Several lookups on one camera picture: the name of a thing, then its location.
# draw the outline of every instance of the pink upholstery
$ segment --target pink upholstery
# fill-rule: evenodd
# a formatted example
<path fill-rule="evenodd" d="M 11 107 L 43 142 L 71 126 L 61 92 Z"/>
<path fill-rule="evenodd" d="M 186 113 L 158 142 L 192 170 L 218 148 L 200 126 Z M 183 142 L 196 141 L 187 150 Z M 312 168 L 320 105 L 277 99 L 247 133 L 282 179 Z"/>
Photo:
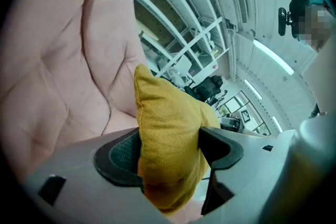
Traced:
<path fill-rule="evenodd" d="M 23 179 L 54 150 L 137 126 L 133 0 L 15 0 L 1 33 L 1 145 Z"/>

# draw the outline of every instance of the cushion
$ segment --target cushion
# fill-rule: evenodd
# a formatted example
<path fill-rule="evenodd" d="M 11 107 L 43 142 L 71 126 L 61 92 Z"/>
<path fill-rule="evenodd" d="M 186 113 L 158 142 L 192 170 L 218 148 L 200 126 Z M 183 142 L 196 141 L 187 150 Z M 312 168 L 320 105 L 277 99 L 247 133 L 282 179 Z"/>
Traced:
<path fill-rule="evenodd" d="M 135 100 L 142 142 L 138 174 L 144 194 L 164 214 L 182 208 L 208 169 L 198 148 L 201 126 L 220 128 L 206 103 L 155 78 L 144 65 L 134 73 Z"/>

